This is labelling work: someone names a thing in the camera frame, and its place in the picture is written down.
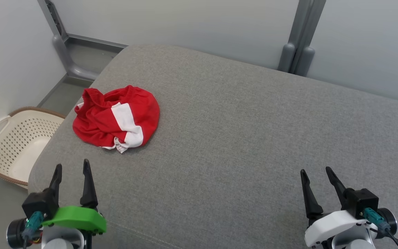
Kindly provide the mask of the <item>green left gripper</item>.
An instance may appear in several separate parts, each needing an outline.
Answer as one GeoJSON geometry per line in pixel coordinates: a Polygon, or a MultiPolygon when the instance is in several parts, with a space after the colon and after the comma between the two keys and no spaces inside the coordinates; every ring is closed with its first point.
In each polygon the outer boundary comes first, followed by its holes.
{"type": "MultiPolygon", "coordinates": [[[[83,162],[84,187],[80,206],[59,208],[54,215],[34,211],[25,219],[12,221],[7,228],[7,243],[12,249],[91,249],[93,237],[106,233],[106,219],[96,211],[97,194],[90,162],[83,162]]],[[[49,188],[59,201],[62,165],[57,164],[49,188]]]]}

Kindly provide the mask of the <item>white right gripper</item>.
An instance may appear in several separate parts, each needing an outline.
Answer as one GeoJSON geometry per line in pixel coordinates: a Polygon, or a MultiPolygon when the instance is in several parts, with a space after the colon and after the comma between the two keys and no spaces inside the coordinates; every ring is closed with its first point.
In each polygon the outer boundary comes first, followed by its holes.
{"type": "MultiPolygon", "coordinates": [[[[344,184],[331,167],[325,168],[331,185],[335,188],[341,209],[348,209],[344,195],[344,184]]],[[[374,211],[365,208],[358,219],[348,211],[336,211],[322,217],[323,208],[316,201],[311,182],[304,169],[300,170],[305,214],[308,219],[318,219],[305,231],[306,246],[312,249],[375,249],[374,241],[389,237],[397,232],[397,220],[386,208],[374,211]]]]}

